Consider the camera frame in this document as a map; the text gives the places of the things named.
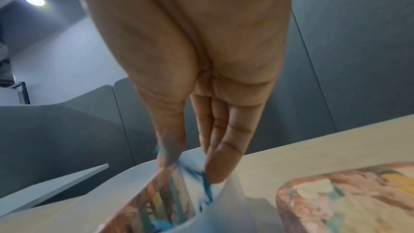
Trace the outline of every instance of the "colorful card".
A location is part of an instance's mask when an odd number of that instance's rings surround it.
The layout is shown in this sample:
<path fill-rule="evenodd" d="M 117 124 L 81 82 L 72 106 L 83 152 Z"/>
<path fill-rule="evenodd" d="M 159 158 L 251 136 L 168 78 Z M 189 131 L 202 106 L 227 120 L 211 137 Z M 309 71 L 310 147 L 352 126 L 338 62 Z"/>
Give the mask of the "colorful card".
<path fill-rule="evenodd" d="M 195 216 L 184 177 L 176 167 L 161 170 L 127 205 L 95 233 L 155 233 Z"/>
<path fill-rule="evenodd" d="M 414 164 L 293 179 L 277 192 L 287 233 L 414 232 Z"/>

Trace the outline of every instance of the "light wooden desk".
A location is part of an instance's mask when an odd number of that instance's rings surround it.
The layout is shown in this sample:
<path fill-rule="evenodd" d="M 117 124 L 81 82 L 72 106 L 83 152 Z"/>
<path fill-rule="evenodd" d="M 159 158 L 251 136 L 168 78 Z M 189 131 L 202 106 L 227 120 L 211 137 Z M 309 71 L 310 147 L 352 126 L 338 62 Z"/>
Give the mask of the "light wooden desk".
<path fill-rule="evenodd" d="M 258 231 L 281 232 L 275 198 L 286 181 L 396 161 L 414 161 L 414 115 L 246 155 L 237 172 Z M 54 206 L 53 214 L 59 208 L 65 209 L 65 202 Z M 50 212 L 42 210 L 23 211 L 25 219 L 48 220 Z M 18 213 L 13 217 L 17 221 Z"/>

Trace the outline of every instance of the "hand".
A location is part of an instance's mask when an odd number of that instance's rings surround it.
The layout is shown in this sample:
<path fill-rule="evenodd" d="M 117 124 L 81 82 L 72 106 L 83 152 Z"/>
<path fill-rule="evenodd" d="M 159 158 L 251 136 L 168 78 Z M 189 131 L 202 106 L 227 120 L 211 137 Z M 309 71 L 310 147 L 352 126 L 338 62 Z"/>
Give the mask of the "hand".
<path fill-rule="evenodd" d="M 290 0 L 86 0 L 145 103 L 166 166 L 185 149 L 190 96 L 206 173 L 223 181 L 246 152 L 278 76 Z"/>

